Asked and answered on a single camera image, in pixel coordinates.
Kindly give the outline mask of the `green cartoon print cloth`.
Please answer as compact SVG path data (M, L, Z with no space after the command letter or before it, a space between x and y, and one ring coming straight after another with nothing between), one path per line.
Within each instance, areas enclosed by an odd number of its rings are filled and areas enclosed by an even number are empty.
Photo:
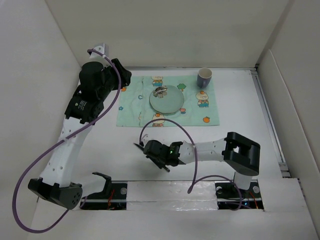
M133 76L122 89L116 125L118 127L218 126L220 124L215 87L197 85L195 75Z

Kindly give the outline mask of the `light green floral plate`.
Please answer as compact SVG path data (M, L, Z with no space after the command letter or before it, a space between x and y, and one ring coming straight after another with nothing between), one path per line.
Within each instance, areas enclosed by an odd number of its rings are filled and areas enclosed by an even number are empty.
M150 106L161 114L174 114L184 105L184 95L173 85L163 85L155 88L150 96Z

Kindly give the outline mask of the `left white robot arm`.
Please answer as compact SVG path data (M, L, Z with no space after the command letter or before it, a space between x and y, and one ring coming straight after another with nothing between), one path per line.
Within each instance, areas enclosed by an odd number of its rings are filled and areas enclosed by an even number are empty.
M113 65L85 63L79 82L64 112L58 146L52 150L47 166L38 178L29 180L28 189L39 198L72 210L84 196L82 183L72 182L72 171L80 149L104 109L104 101L112 91L131 82L132 73L117 58Z

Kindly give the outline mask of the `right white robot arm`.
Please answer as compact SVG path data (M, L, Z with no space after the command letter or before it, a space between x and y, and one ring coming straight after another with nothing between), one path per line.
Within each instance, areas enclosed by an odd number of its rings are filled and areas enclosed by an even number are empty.
M259 175L261 145L236 132L225 138L200 142L172 142L165 145L158 140L142 140L139 145L144 155L159 169L187 165L195 162L222 162L234 171L231 191L237 197L249 192L253 177Z

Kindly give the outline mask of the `purple ceramic mug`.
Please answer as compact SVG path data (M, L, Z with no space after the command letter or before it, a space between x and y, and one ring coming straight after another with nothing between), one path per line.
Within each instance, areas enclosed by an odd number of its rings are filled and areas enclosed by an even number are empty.
M198 71L196 84L199 88L206 88L212 79L212 71L203 67Z

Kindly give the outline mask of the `steel table knife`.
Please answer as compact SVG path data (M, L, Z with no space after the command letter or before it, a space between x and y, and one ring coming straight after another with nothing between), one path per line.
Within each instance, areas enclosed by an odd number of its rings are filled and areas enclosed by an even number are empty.
M141 146L141 145L139 145L139 144L137 144L137 143L133 143L136 147L138 147L142 152L144 151L144 147L143 146ZM166 166L163 166L163 167L159 167L158 165L157 165L157 167L159 168L159 169L163 169L163 170L165 170L166 172L170 172L170 169L169 168L167 168Z

